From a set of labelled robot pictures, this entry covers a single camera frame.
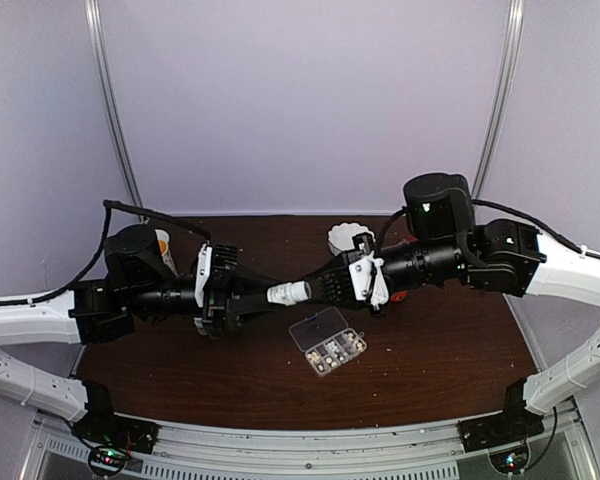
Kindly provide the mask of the small white pill bottle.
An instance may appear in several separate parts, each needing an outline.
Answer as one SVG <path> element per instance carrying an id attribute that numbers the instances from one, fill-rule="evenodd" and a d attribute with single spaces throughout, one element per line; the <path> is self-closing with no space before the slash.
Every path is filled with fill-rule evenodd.
<path id="1" fill-rule="evenodd" d="M 312 298 L 312 289 L 305 281 L 287 282 L 270 287 L 266 297 L 271 304 L 293 306 L 309 301 Z"/>

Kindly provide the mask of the clear plastic pill organizer box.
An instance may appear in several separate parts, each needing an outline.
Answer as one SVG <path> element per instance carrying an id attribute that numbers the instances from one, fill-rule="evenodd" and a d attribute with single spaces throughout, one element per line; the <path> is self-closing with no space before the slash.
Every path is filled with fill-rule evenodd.
<path id="1" fill-rule="evenodd" d="M 350 327 L 336 307 L 328 307 L 289 327 L 289 334 L 313 371 L 324 377 L 365 353 L 364 335 Z"/>

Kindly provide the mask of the orange cylindrical bottle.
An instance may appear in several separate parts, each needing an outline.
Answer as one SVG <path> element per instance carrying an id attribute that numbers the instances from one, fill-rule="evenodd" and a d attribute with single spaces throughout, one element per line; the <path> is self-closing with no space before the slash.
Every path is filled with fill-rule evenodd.
<path id="1" fill-rule="evenodd" d="M 400 291 L 400 292 L 396 292 L 394 294 L 391 295 L 390 300 L 392 302 L 401 302 L 403 301 L 407 296 L 407 291 Z"/>

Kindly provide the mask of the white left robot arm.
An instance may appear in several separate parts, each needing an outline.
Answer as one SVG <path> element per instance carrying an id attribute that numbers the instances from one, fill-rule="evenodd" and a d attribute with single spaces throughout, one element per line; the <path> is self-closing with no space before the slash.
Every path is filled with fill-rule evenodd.
<path id="1" fill-rule="evenodd" d="M 76 279 L 39 295 L 0 297 L 0 396 L 85 425 L 103 444 L 117 442 L 124 433 L 108 389 L 17 360 L 6 347 L 109 343 L 133 333 L 136 319 L 174 315 L 193 317 L 197 329 L 211 336 L 309 297 L 304 284 L 283 284 L 243 268 L 230 246 L 204 243 L 194 272 L 179 275 L 165 238 L 149 225 L 132 225 L 104 238 L 98 252 L 107 267 L 102 279 Z"/>

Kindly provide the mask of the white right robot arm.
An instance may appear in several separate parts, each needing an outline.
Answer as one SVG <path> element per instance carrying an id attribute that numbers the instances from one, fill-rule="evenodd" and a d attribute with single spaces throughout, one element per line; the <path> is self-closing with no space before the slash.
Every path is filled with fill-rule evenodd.
<path id="1" fill-rule="evenodd" d="M 466 178 L 429 173 L 403 187 L 405 217 L 415 239 L 387 247 L 386 233 L 358 234 L 345 251 L 293 293 L 303 301 L 381 311 L 392 294 L 448 280 L 516 297 L 551 296 L 600 307 L 600 254 L 590 253 L 541 221 L 507 208 L 508 218 L 475 222 Z M 499 440 L 515 440 L 531 424 L 600 376 L 600 328 L 575 351 L 532 375 L 507 396 L 493 419 Z"/>

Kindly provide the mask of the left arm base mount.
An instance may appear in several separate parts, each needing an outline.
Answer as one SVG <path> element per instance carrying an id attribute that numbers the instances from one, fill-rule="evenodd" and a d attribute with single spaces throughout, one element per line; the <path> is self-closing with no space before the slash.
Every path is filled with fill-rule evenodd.
<path id="1" fill-rule="evenodd" d="M 72 430 L 83 440 L 115 447 L 132 453 L 151 454 L 158 438 L 159 426 L 154 422 L 116 414 L 91 414 L 72 424 Z"/>

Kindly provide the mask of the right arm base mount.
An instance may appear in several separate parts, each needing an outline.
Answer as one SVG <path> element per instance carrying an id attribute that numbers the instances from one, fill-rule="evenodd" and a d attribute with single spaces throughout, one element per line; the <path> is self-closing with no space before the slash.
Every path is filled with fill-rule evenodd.
<path id="1" fill-rule="evenodd" d="M 458 423 L 460 439 L 466 453 L 492 449 L 523 441 L 544 432 L 542 417 L 505 418 L 500 414 Z"/>

